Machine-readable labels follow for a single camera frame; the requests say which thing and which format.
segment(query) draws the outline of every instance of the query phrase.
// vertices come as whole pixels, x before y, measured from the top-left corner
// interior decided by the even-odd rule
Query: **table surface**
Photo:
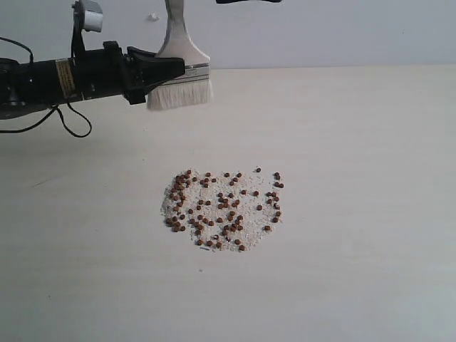
[[[0,137],[0,339],[454,341],[456,66],[212,82],[214,102],[168,112],[76,104],[86,139],[57,117]],[[257,247],[206,252],[164,227],[177,172],[257,165],[286,185]]]

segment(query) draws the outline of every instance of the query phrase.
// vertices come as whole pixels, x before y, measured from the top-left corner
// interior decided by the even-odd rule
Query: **white sand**
[[[235,177],[237,172],[231,172],[230,177],[224,177],[224,172],[219,174],[211,172],[211,177],[208,177],[208,188],[204,188],[200,184],[200,180],[205,178],[205,173],[206,172],[192,170],[190,180],[193,177],[197,177],[198,181],[191,182],[190,186],[182,191],[186,198],[179,212],[172,211],[172,208],[176,206],[176,202],[170,199],[170,191],[175,181],[173,180],[172,184],[166,189],[165,199],[162,204],[162,213],[165,216],[165,219],[172,218],[174,216],[179,217],[181,214],[185,214],[185,218],[183,220],[179,220],[179,222],[182,226],[186,227],[186,230],[184,232],[173,234],[188,234],[195,243],[198,239],[201,239],[204,242],[202,247],[207,247],[206,242],[211,240],[214,244],[210,247],[210,249],[214,251],[227,249],[239,251],[239,246],[234,243],[234,240],[236,239],[239,239],[241,241],[241,245],[244,245],[245,249],[248,250],[255,246],[260,239],[272,234],[277,223],[273,223],[271,220],[278,210],[273,207],[275,202],[273,202],[273,204],[266,203],[269,198],[272,198],[267,197],[266,193],[275,192],[277,193],[277,196],[280,197],[280,189],[273,186],[275,180],[274,176],[270,172],[242,172],[242,176],[239,178],[238,182],[234,183],[234,186],[229,185],[229,182],[232,181],[232,178]],[[212,178],[216,178],[217,182],[212,183],[210,181]],[[247,194],[241,195],[242,190],[246,190]],[[259,192],[258,197],[253,195],[254,191]],[[229,208],[218,209],[217,205],[219,204],[219,198],[217,194],[220,192],[224,195],[223,198],[228,198],[228,194],[232,193],[234,198],[228,198],[229,204],[238,199],[240,201],[239,206],[237,208],[233,208],[230,205]],[[204,202],[207,200],[211,201],[211,205],[203,204],[201,205],[201,210],[197,210],[197,203],[200,199],[204,200]],[[263,206],[263,210],[257,210],[257,206],[259,204]],[[194,210],[193,214],[188,214],[189,209]],[[231,239],[231,241],[228,241],[224,236],[222,236],[222,228],[225,225],[231,226],[232,223],[234,223],[234,220],[229,222],[227,219],[230,211],[236,212],[234,216],[235,219],[238,215],[242,215],[244,219],[240,223],[240,225],[243,226],[243,230],[229,232],[227,238]],[[204,224],[202,221],[199,221],[197,216],[200,214],[203,217],[208,218],[209,221],[212,220],[214,222],[214,226],[210,227],[208,224]],[[218,217],[223,219],[223,223],[216,222]],[[204,226],[201,235],[198,237],[195,235],[196,228],[189,223],[189,219],[191,218],[199,221],[199,223]],[[264,227],[266,225],[271,227],[270,232],[264,231]],[[219,239],[214,239],[214,235],[219,235]],[[220,248],[216,248],[215,244],[217,242],[222,243]]]

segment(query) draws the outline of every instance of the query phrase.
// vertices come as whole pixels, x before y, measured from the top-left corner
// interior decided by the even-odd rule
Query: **white bristle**
[[[167,110],[186,105],[199,105],[210,102],[212,96],[210,79],[162,85],[149,94],[147,107],[150,110]]]

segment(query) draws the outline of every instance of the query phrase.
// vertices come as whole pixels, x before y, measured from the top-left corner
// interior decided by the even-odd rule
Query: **wire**
[[[86,134],[78,134],[78,133],[75,133],[73,130],[71,130],[67,125],[66,125],[66,122],[65,122],[65,119],[63,117],[63,114],[62,114],[62,111],[61,109],[58,107],[58,105],[54,105],[51,107],[51,110],[49,111],[49,113],[47,113],[45,116],[42,117],[42,119],[40,119],[37,123],[34,123],[32,126],[28,126],[26,128],[22,128],[20,130],[0,130],[0,134],[15,134],[15,133],[24,133],[24,132],[28,132],[30,130],[33,130],[34,128],[37,128],[39,125],[41,125],[42,123],[44,123],[44,121],[48,120],[49,117],[54,113],[54,112],[57,112],[58,113],[58,116],[62,122],[62,125],[63,127],[65,128],[65,130],[70,133],[73,137],[75,138],[85,138],[87,137],[89,134],[92,133],[92,123],[89,121],[89,119],[87,119],[86,116],[84,116],[83,114],[79,113],[76,109],[73,108],[73,106],[67,101],[66,105],[68,106],[68,108],[70,108],[74,113],[78,114],[79,116],[82,117],[82,119],[84,119],[87,124],[88,124],[88,127],[89,127],[89,130]]]
[[[13,39],[9,39],[9,38],[0,37],[0,41],[7,41],[8,43],[14,44],[16,46],[19,46],[20,48],[23,48],[24,50],[27,50],[28,53],[30,53],[30,62],[28,64],[30,66],[33,64],[33,52],[31,51],[31,49],[29,47],[23,45],[22,43],[19,43],[18,41],[14,41]]]

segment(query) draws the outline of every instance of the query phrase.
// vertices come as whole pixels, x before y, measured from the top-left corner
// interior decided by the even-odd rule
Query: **label on motor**
[[[70,60],[67,58],[56,60],[56,68],[63,97],[65,99],[72,98],[76,95],[76,87],[74,85],[73,74],[71,73]]]

